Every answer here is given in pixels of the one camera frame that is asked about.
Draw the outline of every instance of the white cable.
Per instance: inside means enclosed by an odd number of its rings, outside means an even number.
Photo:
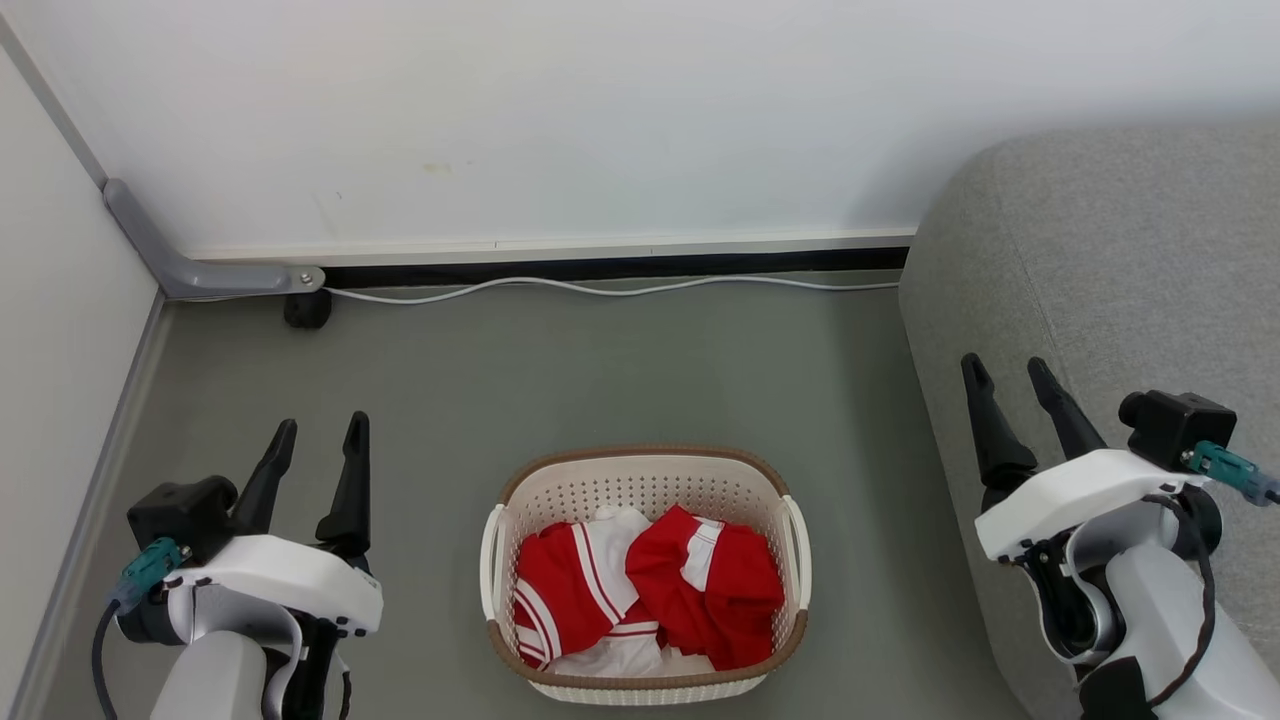
[[[461,290],[445,292],[443,295],[433,295],[431,297],[379,297],[376,295],[364,295],[360,292],[351,292],[349,290],[333,290],[333,288],[329,288],[329,292],[342,297],[349,297],[352,300],[365,300],[369,302],[381,302],[385,305],[426,305],[428,302],[443,302],[445,300],[453,300],[454,297],[462,297],[463,295],[471,295],[472,292],[477,292],[489,287],[498,287],[499,284],[545,284],[550,287],[558,287],[561,290],[572,290],[573,292],[595,295],[599,297],[639,297],[641,295],[653,295],[655,292],[667,292],[669,290],[685,290],[687,287],[698,287],[703,284],[714,284],[714,283],[730,283],[730,282],[781,284],[786,287],[799,287],[804,290],[822,290],[827,292],[849,292],[858,290],[890,290],[897,287],[897,283],[820,284],[820,283],[806,283],[800,281],[788,281],[785,278],[767,278],[758,275],[718,275],[712,278],[698,278],[695,281],[687,281],[682,283],[637,287],[635,290],[599,290],[594,287],[584,287],[580,284],[566,283],[561,281],[550,281],[547,278],[498,278],[495,281],[489,281],[480,284],[472,284],[468,287],[463,287]]]

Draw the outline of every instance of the black foot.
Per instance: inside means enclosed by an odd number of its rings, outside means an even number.
[[[291,328],[317,331],[329,322],[333,311],[333,296],[328,290],[317,290],[284,297],[284,322]]]

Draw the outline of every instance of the gray sofa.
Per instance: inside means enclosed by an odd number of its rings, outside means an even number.
[[[1019,570],[974,534],[982,486],[960,357],[978,352],[1041,466],[1062,461],[1025,364],[1044,357],[1112,446],[1134,389],[1235,410],[1231,450],[1280,470],[1280,127],[1061,132],[947,186],[911,246],[902,318],[996,661],[1036,719],[1079,717]],[[1211,487],[1219,602],[1280,675],[1280,510]]]

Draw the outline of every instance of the clothes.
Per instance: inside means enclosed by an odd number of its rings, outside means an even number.
[[[668,644],[662,648],[662,667],[658,669],[657,675],[662,678],[677,678],[680,675],[703,675],[714,671],[716,667],[705,655],[685,655]]]
[[[582,652],[554,660],[548,667],[558,675],[588,678],[645,678],[663,669],[663,651],[658,647],[658,621],[644,603],[631,606],[622,623]]]
[[[545,669],[623,621],[639,597],[626,553],[646,528],[637,510],[603,506],[595,520],[557,523],[525,538],[513,594],[517,650],[527,665]]]
[[[773,653],[785,596],[768,542],[753,529],[673,506],[631,544],[626,574],[682,653],[707,655],[716,670]]]

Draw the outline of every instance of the laundry basket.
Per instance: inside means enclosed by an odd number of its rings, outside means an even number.
[[[602,505],[631,506],[657,520],[676,503],[768,538],[786,593],[773,618],[773,655],[739,670],[667,678],[580,678],[525,665],[512,620],[521,541],[553,523],[590,520]],[[589,705],[677,705],[745,693],[791,657],[809,618],[812,569],[804,515],[764,461],[719,447],[586,450],[538,460],[503,489],[480,546],[480,602],[498,656],[538,692]]]

